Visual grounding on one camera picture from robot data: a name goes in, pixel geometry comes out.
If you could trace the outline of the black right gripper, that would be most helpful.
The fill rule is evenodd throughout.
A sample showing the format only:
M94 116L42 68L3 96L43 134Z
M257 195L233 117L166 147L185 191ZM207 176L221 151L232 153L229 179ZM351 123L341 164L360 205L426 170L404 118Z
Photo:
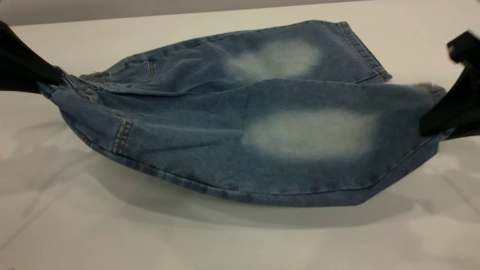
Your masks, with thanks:
M480 135L480 40L470 30L446 44L454 63L466 66L449 92L419 121L420 133L454 140Z

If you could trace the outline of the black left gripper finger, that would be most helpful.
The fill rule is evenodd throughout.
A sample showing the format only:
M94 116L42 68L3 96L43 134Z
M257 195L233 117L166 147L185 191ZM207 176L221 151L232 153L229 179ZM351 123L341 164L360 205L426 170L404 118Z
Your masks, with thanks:
M35 80L16 80L16 79L1 79L1 91L14 91L23 93L41 93L38 89L38 84Z
M2 86L37 86L59 84L62 72L43 60L0 22L0 84Z

